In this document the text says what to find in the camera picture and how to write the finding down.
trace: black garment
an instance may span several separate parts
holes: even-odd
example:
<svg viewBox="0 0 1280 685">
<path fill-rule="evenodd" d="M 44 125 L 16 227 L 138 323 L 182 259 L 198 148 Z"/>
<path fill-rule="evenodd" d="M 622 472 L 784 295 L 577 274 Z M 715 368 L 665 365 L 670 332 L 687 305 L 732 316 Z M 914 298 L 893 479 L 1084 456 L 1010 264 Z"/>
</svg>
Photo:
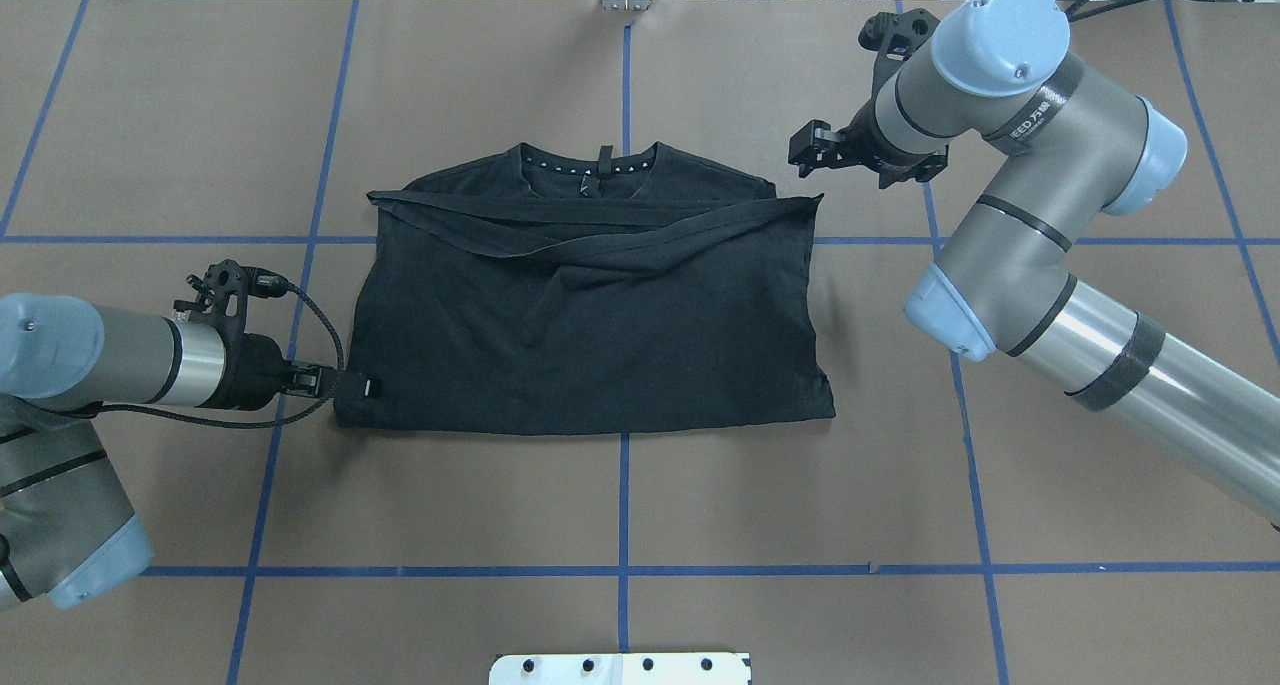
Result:
<svg viewBox="0 0 1280 685">
<path fill-rule="evenodd" d="M 374 192 L 340 426 L 512 434 L 833 417 L 806 287 L 818 198 L 655 143 L 521 143 Z"/>
</svg>

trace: light blue joint cap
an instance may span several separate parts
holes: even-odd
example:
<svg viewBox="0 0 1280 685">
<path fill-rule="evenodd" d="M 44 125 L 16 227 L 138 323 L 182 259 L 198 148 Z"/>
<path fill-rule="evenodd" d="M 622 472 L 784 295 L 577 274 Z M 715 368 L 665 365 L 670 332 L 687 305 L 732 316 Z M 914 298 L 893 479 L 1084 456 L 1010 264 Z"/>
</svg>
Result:
<svg viewBox="0 0 1280 685">
<path fill-rule="evenodd" d="M 102 316 L 69 296 L 0 298 L 0 393 L 51 398 L 72 389 L 102 353 Z"/>
<path fill-rule="evenodd" d="M 1133 215 L 1169 187 L 1187 161 L 1187 133 L 1174 125 L 1169 117 L 1161 115 L 1156 106 L 1144 97 L 1138 97 L 1147 106 L 1147 143 L 1138 157 L 1138 168 L 1133 172 L 1129 184 L 1125 184 L 1120 197 L 1102 207 L 1107 215 Z"/>
<path fill-rule="evenodd" d="M 55 606 L 69 609 L 133 580 L 151 566 L 155 557 L 142 520 L 129 519 L 102 547 L 49 592 Z"/>
<path fill-rule="evenodd" d="M 916 328 L 959 356 L 982 362 L 996 352 L 995 341 L 937 264 L 931 262 L 924 270 L 902 310 Z"/>
<path fill-rule="evenodd" d="M 933 67 L 961 91 L 1009 97 L 1041 87 L 1070 44 L 1056 0 L 966 0 L 938 24 L 931 51 Z"/>
</svg>

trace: black stripe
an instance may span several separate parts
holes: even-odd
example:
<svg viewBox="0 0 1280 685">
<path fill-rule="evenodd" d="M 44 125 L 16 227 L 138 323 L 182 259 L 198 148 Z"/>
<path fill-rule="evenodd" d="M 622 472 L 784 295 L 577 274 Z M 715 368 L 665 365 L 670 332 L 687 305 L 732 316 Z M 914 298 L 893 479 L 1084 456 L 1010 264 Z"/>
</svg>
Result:
<svg viewBox="0 0 1280 685">
<path fill-rule="evenodd" d="M 992 210 L 998 210 L 1005 215 L 1011 216 L 1015 220 L 1020 220 L 1023 225 L 1028 225 L 1028 228 L 1037 230 L 1037 233 L 1044 236 L 1048 239 L 1052 239 L 1055 246 L 1062 248 L 1062 252 L 1066 252 L 1071 248 L 1071 241 L 1065 234 L 1062 234 L 1060 229 L 1041 220 L 1038 216 L 1034 216 L 1030 213 L 1023 210 L 1023 207 L 1019 207 L 1011 202 L 1005 202 L 998 197 L 988 196 L 987 193 L 983 193 L 982 196 L 978 197 L 978 204 L 986 205 L 987 207 L 992 207 Z"/>
<path fill-rule="evenodd" d="M 87 455 L 82 455 L 79 457 L 73 457 L 67 462 L 51 466 L 46 470 L 41 470 L 40 472 L 36 472 L 35 475 L 28 475 L 22 480 L 14 480 L 13 483 L 9 483 L 8 485 L 0 488 L 0 498 L 8 498 L 9 496 L 17 493 L 18 490 L 29 488 L 36 483 L 44 483 L 50 478 L 58 478 L 59 475 L 76 470 L 82 465 L 88 465 L 91 462 L 97 462 L 105 458 L 106 458 L 106 451 L 95 451 Z"/>
<path fill-rule="evenodd" d="M 173 334 L 173 364 L 169 365 L 169 378 L 164 382 L 164 385 L 160 385 L 160 392 L 156 393 L 156 397 L 146 402 L 147 405 L 159 402 L 160 398 L 169 394 L 169 389 L 178 380 L 178 369 L 182 366 L 182 333 L 178 332 L 178 325 L 173 320 L 165 318 L 164 321 L 169 325 L 169 334 Z"/>
<path fill-rule="evenodd" d="M 19 603 L 31 599 L 31 592 L 27 590 L 27 585 L 22 584 L 22 577 L 18 577 L 13 562 L 9 562 L 9 540 L 4 535 L 0 535 L 0 575 L 4 575 L 4 581 L 9 584 L 9 589 L 13 590 Z"/>
<path fill-rule="evenodd" d="M 22 430 L 17 430 L 14 433 L 9 433 L 8 435 L 0 435 L 0 446 L 3 446 L 5 443 L 13 443 L 14 440 L 17 440 L 19 438 L 26 438 L 27 435 L 35 435 L 35 434 L 36 434 L 36 430 L 32 430 L 31 426 L 23 426 Z"/>
<path fill-rule="evenodd" d="M 1069 52 L 1018 115 L 1011 117 L 1009 123 L 996 132 L 983 134 L 982 138 L 1005 155 L 1027 152 L 1030 149 L 1029 142 L 1066 106 L 1066 101 L 1071 100 L 1071 93 L 1075 93 L 1083 78 L 1084 61 Z"/>
<path fill-rule="evenodd" d="M 897 92 L 897 83 L 899 83 L 897 81 L 893 82 L 893 102 L 897 104 L 897 114 L 902 117 L 902 120 L 906 120 L 906 124 L 913 125 L 913 128 L 915 128 L 916 133 L 928 134 L 928 137 L 937 138 L 940 141 L 950 141 L 951 138 L 955 138 L 955 137 L 959 137 L 960 134 L 963 134 L 963 133 L 956 133 L 956 134 L 937 134 L 937 133 L 929 132 L 928 129 L 922 128 L 922 125 L 919 123 L 916 123 L 915 120 L 911 120 L 911 117 L 906 114 L 906 108 L 902 108 L 902 97 Z"/>
<path fill-rule="evenodd" d="M 1062 311 L 1064 307 L 1066 307 L 1066 301 L 1069 301 L 1071 296 L 1075 294 L 1075 284 L 1078 282 L 1079 280 L 1075 278 L 1075 275 L 1068 274 L 1066 284 L 1062 286 L 1062 292 L 1059 293 L 1056 301 L 1053 301 L 1053 307 L 1048 309 L 1048 312 L 1044 312 L 1044 316 L 1041 318 L 1041 321 L 1036 324 L 1036 328 L 1033 328 L 1032 332 L 1025 338 L 1023 338 L 1023 342 L 1018 343 L 1016 346 L 1014 346 L 1014 350 L 1009 351 L 1009 357 L 1018 357 L 1020 356 L 1020 353 L 1027 352 L 1027 348 L 1036 344 L 1036 341 L 1038 341 L 1039 337 L 1044 334 L 1044 330 L 1048 330 L 1048 326 L 1052 325 L 1055 320 L 1057 320 L 1059 314 Z"/>
<path fill-rule="evenodd" d="M 1133 335 L 1106 371 L 1098 375 L 1097 380 L 1084 385 L 1084 389 L 1066 396 L 1091 412 L 1106 410 L 1142 383 L 1164 347 L 1165 329 L 1156 320 L 1138 312 Z"/>
</svg>

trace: robotic arm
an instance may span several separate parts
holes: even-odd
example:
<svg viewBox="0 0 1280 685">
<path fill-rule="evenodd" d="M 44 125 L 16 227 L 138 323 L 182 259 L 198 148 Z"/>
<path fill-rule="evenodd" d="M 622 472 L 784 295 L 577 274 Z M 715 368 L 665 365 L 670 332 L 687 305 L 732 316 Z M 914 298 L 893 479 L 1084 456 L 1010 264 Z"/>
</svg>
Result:
<svg viewBox="0 0 1280 685">
<path fill-rule="evenodd" d="M 801 128 L 788 161 L 800 175 L 865 165 L 884 188 L 932 179 L 951 138 L 982 133 L 1009 157 L 908 297 L 908 319 L 968 360 L 1016 357 L 1280 522 L 1280 401 L 1062 265 L 1093 216 L 1140 210 L 1187 156 L 1178 125 L 1069 40 L 1055 0 L 968 0 L 941 23 L 878 15 L 860 37 L 881 52 L 872 99 L 840 132 Z"/>
<path fill-rule="evenodd" d="M 101 402 L 259 410 L 279 393 L 317 401 L 292 421 L 333 397 L 376 394 L 375 382 L 340 370 L 338 334 L 283 277 L 227 260 L 188 284 L 197 298 L 175 301 L 173 319 L 65 296 L 0 298 L 0 611 L 45 593 L 74 607 L 151 563 L 86 420 L 129 406 Z M 325 321 L 338 369 L 288 362 L 274 341 L 244 332 L 250 298 L 289 292 Z"/>
</svg>

